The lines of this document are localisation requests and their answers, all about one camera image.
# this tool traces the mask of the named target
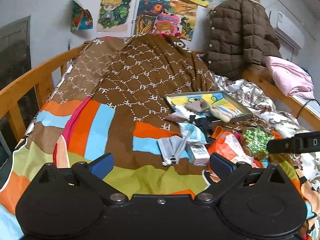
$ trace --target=snack bag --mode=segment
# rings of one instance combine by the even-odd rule
[[[248,127],[242,135],[242,145],[247,155],[258,161],[268,157],[267,143],[274,138],[272,133],[263,131],[260,127]]]
[[[252,165],[253,162],[253,159],[244,153],[239,141],[231,132],[222,133],[208,151],[210,154],[216,152],[233,163],[243,161]]]

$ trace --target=pink cloth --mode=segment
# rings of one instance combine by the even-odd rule
[[[314,98],[311,77],[297,65],[278,57],[268,57],[267,67],[284,95]]]

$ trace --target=plastic bag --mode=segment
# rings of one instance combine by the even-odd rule
[[[193,145],[207,144],[207,140],[205,138],[205,135],[195,125],[193,125],[191,123],[180,123],[180,122],[178,122],[178,125],[180,127],[180,133],[183,138],[185,138],[187,135],[189,135],[187,143],[193,144]]]
[[[218,153],[226,159],[237,163],[240,161],[252,165],[253,158],[246,155],[237,138],[231,132],[222,133],[208,148],[209,153]]]

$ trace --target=wooden bed rail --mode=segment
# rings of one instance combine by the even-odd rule
[[[279,88],[270,84],[268,81],[264,80],[263,78],[255,75],[250,70],[245,70],[242,78],[255,83],[258,87],[260,87],[264,94],[271,98],[274,102],[278,99],[285,105],[287,105],[291,111],[290,113],[296,117],[298,112],[300,111],[301,107],[303,106],[300,102],[298,102],[292,96],[285,96]],[[320,118],[315,115],[311,110],[308,108],[303,108],[300,117],[304,119],[307,123],[309,123],[316,131],[320,130]]]
[[[39,109],[45,103],[47,91],[53,91],[52,72],[61,68],[61,75],[67,70],[67,62],[77,57],[90,41],[66,51],[40,66],[29,70],[0,91],[0,119],[6,114],[10,127],[17,141],[26,132],[18,100],[35,87]]]

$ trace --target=black cable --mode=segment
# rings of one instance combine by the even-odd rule
[[[318,105],[320,106],[320,103],[318,102],[318,100],[316,100],[316,99],[309,99],[309,100],[303,105],[303,107],[301,107],[300,111],[299,111],[298,114],[297,114],[296,119],[298,119],[298,117],[299,117],[302,109],[303,109],[309,102],[311,102],[311,101],[316,101],[316,102],[318,103]]]

